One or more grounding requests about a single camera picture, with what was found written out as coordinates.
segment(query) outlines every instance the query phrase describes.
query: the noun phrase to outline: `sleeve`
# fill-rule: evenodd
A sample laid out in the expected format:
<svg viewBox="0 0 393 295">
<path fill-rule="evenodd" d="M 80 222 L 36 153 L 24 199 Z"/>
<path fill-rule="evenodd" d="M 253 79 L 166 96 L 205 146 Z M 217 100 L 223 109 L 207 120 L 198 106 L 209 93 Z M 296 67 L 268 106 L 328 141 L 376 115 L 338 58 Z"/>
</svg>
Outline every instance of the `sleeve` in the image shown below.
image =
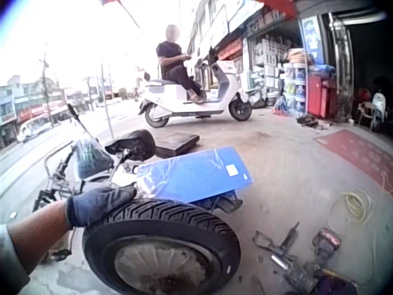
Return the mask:
<svg viewBox="0 0 393 295">
<path fill-rule="evenodd" d="M 157 52 L 158 57 L 166 57 L 166 50 L 162 44 L 159 44 L 155 51 Z"/>
<path fill-rule="evenodd" d="M 30 282 L 30 278 L 19 262 L 7 226 L 0 225 L 0 285 L 9 293 L 17 294 Z"/>
</svg>

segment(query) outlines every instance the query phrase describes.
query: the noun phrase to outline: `gray glove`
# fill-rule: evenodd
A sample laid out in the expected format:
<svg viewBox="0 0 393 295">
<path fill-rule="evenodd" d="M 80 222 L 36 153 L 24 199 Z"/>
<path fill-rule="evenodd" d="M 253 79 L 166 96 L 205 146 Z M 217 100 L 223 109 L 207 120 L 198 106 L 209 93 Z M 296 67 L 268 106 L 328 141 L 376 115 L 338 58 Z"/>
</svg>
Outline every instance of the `gray glove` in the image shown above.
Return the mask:
<svg viewBox="0 0 393 295">
<path fill-rule="evenodd" d="M 85 227 L 104 218 L 114 209 L 135 198 L 135 187 L 99 187 L 66 202 L 66 219 L 71 227 Z"/>
</svg>

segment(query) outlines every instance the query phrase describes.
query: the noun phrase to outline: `blue plastic panel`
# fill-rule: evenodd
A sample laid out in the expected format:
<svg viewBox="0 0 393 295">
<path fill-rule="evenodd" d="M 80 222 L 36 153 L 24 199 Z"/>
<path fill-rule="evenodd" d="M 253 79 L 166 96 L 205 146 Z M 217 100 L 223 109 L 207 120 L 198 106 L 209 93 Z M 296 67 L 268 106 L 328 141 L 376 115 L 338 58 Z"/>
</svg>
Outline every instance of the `blue plastic panel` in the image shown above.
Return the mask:
<svg viewBox="0 0 393 295">
<path fill-rule="evenodd" d="M 137 182 L 144 197 L 190 203 L 253 180 L 235 149 L 222 147 L 141 165 Z"/>
</svg>

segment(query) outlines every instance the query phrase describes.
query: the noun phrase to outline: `black tray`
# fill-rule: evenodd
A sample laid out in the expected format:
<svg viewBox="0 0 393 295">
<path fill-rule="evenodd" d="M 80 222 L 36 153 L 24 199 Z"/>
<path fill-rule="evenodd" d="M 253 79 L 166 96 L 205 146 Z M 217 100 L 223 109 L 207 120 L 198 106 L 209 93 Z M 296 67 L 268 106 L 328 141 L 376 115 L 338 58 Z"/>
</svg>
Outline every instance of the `black tray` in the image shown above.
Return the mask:
<svg viewBox="0 0 393 295">
<path fill-rule="evenodd" d="M 166 138 L 155 140 L 155 155 L 160 158 L 172 158 L 185 154 L 199 141 L 199 135 L 176 132 Z"/>
</svg>

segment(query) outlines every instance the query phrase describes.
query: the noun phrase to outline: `red mat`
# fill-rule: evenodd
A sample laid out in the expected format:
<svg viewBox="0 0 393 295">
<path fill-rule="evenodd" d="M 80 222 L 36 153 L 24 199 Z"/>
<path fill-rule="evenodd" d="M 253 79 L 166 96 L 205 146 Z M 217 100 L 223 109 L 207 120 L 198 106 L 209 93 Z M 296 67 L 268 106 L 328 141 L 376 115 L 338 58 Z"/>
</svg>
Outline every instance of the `red mat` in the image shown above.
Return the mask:
<svg viewBox="0 0 393 295">
<path fill-rule="evenodd" d="M 386 191 L 393 193 L 393 155 L 349 130 L 320 136 L 314 140 L 355 165 L 381 187 L 384 186 Z"/>
</svg>

